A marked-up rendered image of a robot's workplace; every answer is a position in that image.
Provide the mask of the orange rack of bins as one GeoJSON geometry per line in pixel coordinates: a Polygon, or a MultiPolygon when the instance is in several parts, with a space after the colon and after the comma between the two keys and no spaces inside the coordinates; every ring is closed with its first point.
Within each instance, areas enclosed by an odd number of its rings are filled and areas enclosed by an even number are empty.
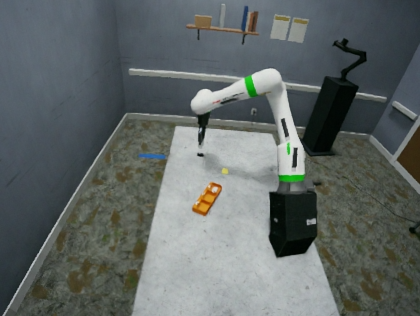
{"type": "Polygon", "coordinates": [[[198,200],[193,205],[192,211],[205,217],[208,211],[210,210],[211,206],[213,205],[214,201],[218,197],[219,193],[221,192],[221,190],[222,190],[222,185],[216,184],[214,182],[210,182],[208,186],[206,187],[206,189],[204,189],[204,191],[202,192],[198,200]],[[214,187],[218,187],[218,190],[216,191],[216,193],[212,192],[212,189],[214,187]]]}

